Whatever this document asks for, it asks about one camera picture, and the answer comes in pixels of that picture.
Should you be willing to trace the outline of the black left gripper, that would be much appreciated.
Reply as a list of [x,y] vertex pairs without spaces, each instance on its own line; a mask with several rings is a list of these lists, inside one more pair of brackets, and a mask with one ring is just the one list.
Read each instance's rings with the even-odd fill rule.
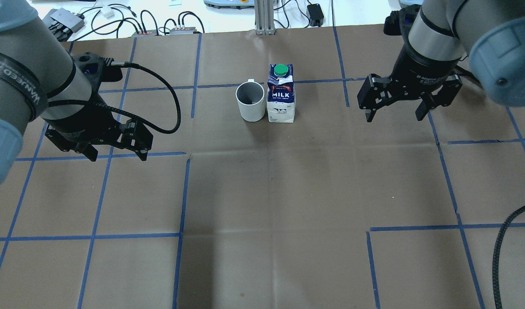
[[50,101],[45,121],[45,136],[57,149],[79,153],[92,162],[98,158],[95,145],[115,146],[119,137],[119,147],[141,161],[147,160],[153,143],[153,134],[141,121],[119,123],[102,97]]

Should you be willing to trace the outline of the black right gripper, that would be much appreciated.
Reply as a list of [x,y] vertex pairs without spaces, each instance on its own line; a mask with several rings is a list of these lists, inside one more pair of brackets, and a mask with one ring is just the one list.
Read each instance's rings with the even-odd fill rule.
[[[365,78],[357,102],[365,111],[366,121],[370,123],[379,109],[398,100],[421,98],[415,111],[418,121],[423,121],[437,107],[448,107],[463,85],[460,76],[452,73],[457,63],[458,59],[437,61],[427,58],[410,45],[404,45],[389,77],[368,74]],[[440,86],[437,94],[432,94]]]

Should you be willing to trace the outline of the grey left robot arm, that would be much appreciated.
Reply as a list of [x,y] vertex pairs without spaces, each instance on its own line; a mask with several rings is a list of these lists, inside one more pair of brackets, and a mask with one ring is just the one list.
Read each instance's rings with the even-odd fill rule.
[[[121,80],[122,68],[146,72],[170,90],[177,112],[171,129],[104,102],[100,84]],[[48,124],[45,136],[63,152],[96,161],[95,146],[108,145],[145,161],[151,129],[178,131],[181,108],[173,87],[152,70],[90,52],[72,56],[27,1],[0,0],[0,185],[23,148],[27,125],[37,118]]]

